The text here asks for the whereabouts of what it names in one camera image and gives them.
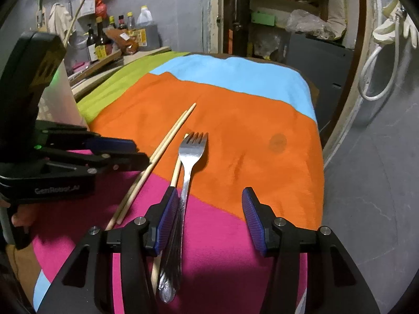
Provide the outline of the person's left hand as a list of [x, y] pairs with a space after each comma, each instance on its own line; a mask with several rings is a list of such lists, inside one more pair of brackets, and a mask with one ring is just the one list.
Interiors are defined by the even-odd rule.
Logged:
[[15, 227], [28, 227], [33, 222], [33, 210], [29, 205], [21, 205], [11, 216], [11, 223]]

